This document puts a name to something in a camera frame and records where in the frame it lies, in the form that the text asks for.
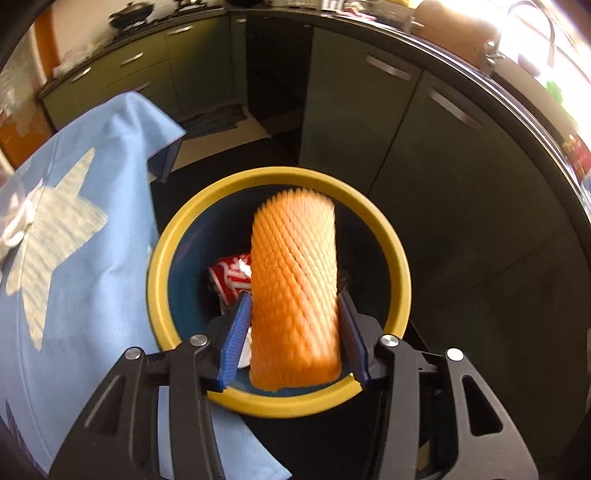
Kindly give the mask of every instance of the blue cloth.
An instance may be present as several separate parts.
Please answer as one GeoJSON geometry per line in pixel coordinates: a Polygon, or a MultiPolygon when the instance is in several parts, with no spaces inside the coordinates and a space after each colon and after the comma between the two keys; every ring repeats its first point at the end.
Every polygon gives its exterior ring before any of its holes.
{"type": "MultiPolygon", "coordinates": [[[[0,416],[44,472],[122,352],[158,351],[145,298],[158,240],[147,163],[165,177],[183,135],[126,93],[62,129],[15,174],[26,191],[40,180],[43,188],[33,225],[2,267],[0,416]]],[[[239,416],[216,409],[213,422],[228,480],[289,478],[239,416]]]]}

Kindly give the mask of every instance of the wooden cutting board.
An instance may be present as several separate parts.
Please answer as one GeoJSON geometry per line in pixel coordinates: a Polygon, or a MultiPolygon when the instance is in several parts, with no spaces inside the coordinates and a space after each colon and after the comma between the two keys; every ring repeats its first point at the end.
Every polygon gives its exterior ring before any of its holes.
{"type": "Polygon", "coordinates": [[[456,12],[437,0],[424,0],[415,11],[423,28],[413,34],[449,50],[476,68],[485,61],[485,44],[495,39],[496,27],[489,22],[456,12]]]}

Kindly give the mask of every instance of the sink faucet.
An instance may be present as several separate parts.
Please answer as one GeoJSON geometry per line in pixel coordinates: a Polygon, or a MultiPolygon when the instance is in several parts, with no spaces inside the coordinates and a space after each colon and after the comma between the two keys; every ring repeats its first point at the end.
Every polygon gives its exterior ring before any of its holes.
{"type": "MultiPolygon", "coordinates": [[[[505,17],[505,23],[507,22],[509,15],[515,7],[520,5],[529,5],[531,7],[539,9],[548,20],[550,25],[550,46],[548,48],[548,60],[547,64],[549,67],[554,68],[554,39],[556,32],[554,30],[554,22],[550,18],[550,14],[540,0],[518,0],[507,9],[507,15],[505,17]]],[[[500,33],[496,36],[496,39],[491,40],[485,44],[486,64],[483,68],[483,73],[490,75],[495,69],[495,59],[502,58],[503,55],[499,52],[499,44],[501,43],[500,33]]]]}

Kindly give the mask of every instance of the countertop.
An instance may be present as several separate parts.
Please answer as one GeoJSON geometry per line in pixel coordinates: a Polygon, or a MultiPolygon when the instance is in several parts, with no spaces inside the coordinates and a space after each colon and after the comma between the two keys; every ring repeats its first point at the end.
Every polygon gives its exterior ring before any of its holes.
{"type": "Polygon", "coordinates": [[[285,18],[305,22],[343,35],[357,38],[388,51],[417,67],[428,70],[460,91],[485,111],[504,130],[511,133],[519,146],[538,167],[567,215],[591,265],[591,197],[580,185],[556,140],[544,129],[534,115],[521,105],[499,83],[483,75],[464,60],[426,40],[377,22],[360,21],[326,12],[292,8],[219,8],[155,22],[153,26],[116,41],[97,51],[64,76],[46,83],[38,96],[43,98],[70,76],[86,66],[139,38],[193,21],[233,15],[248,17],[285,18]]]}

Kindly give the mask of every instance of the star pattern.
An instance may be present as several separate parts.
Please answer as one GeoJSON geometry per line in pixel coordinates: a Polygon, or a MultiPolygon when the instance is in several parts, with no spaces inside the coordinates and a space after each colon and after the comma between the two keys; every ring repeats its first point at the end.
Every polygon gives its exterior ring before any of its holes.
{"type": "Polygon", "coordinates": [[[94,156],[95,149],[91,148],[56,187],[43,187],[34,221],[7,278],[7,295],[21,291],[29,333],[37,350],[43,341],[53,272],[107,223],[102,209],[79,196],[94,156]]]}

